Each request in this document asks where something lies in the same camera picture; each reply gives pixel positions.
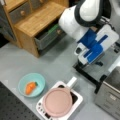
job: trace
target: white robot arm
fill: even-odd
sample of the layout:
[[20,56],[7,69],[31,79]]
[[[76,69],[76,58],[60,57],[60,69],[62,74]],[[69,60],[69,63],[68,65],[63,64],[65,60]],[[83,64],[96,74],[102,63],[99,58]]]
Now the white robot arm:
[[82,65],[91,64],[119,39],[109,25],[104,25],[98,33],[90,29],[100,21],[102,8],[103,0],[80,0],[66,9],[59,20],[61,28],[76,40],[75,55]]

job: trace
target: stove burner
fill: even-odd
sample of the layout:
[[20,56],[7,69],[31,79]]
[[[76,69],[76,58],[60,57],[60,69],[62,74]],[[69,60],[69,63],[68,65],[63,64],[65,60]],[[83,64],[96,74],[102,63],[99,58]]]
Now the stove burner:
[[[52,88],[65,88],[66,84],[63,83],[62,81],[58,81]],[[48,115],[43,108],[42,105],[42,101],[43,98],[42,97],[37,105],[36,105],[36,109],[38,111],[38,113],[45,119],[45,120],[67,120],[72,113],[77,109],[77,107],[81,104],[81,102],[83,101],[83,98],[80,94],[78,94],[76,91],[74,91],[73,89],[70,92],[71,96],[72,96],[72,109],[70,110],[70,112],[68,114],[66,114],[65,116],[61,117],[61,118],[54,118],[51,117],[50,115]]]

